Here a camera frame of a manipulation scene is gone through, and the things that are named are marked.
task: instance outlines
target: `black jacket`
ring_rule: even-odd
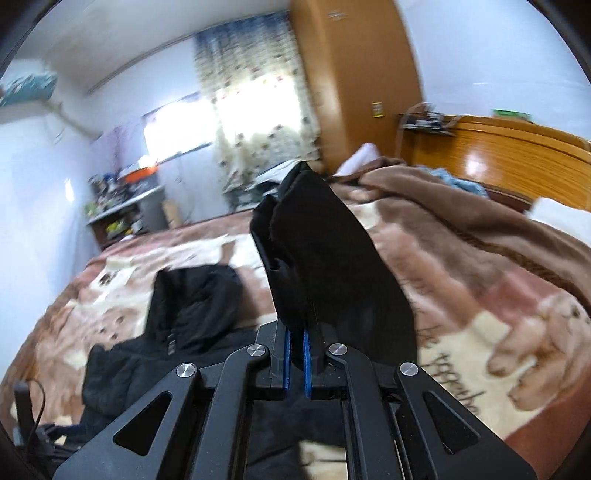
[[[106,351],[90,351],[82,389],[84,442],[104,429],[165,375],[183,362],[197,367],[223,362],[254,343],[253,329],[233,330],[242,284],[231,267],[204,265],[161,271],[154,281],[145,333]],[[304,480],[298,442],[344,446],[338,401],[309,401],[295,371],[284,401],[256,401],[246,478]]]
[[[90,351],[82,387],[83,424],[96,435],[173,368],[206,367],[254,342],[252,329],[232,331],[242,283],[231,267],[160,271],[143,335]]]

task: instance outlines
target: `orange container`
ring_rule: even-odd
[[[127,183],[135,183],[137,181],[143,180],[150,175],[153,175],[158,171],[158,166],[154,165],[153,167],[145,167],[139,170],[135,170],[131,173],[128,173],[124,178]]]

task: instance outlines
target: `triangular cutout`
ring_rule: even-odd
[[[118,431],[113,442],[141,456],[148,455],[173,396],[163,392]]]
[[[423,399],[447,453],[455,454],[478,443],[478,434],[432,392]]]

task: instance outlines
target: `black cloth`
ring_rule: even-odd
[[[242,283],[225,265],[158,272],[143,335],[106,351],[90,351],[82,387],[81,423],[91,436],[158,383],[173,368],[223,362],[254,342],[252,329],[234,330]]]
[[[241,294],[241,281],[231,267],[160,271],[145,333],[110,351],[102,345],[90,351],[82,388],[81,424],[87,433],[69,442],[84,443],[98,434],[179,364],[192,362],[203,368],[254,343],[253,329],[233,330]],[[345,444],[339,402],[309,401],[298,370],[291,383],[284,401],[254,402],[248,480],[268,480],[269,475],[304,480],[300,440]]]
[[[251,234],[275,309],[301,342],[310,315],[371,360],[417,361],[413,311],[371,238],[330,186],[302,162],[277,198],[254,210]],[[297,360],[301,346],[297,345]]]

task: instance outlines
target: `wooden wardrobe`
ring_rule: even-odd
[[[394,0],[292,0],[291,23],[334,173],[363,143],[394,156],[400,115],[422,101]],[[375,102],[381,117],[374,117]]]

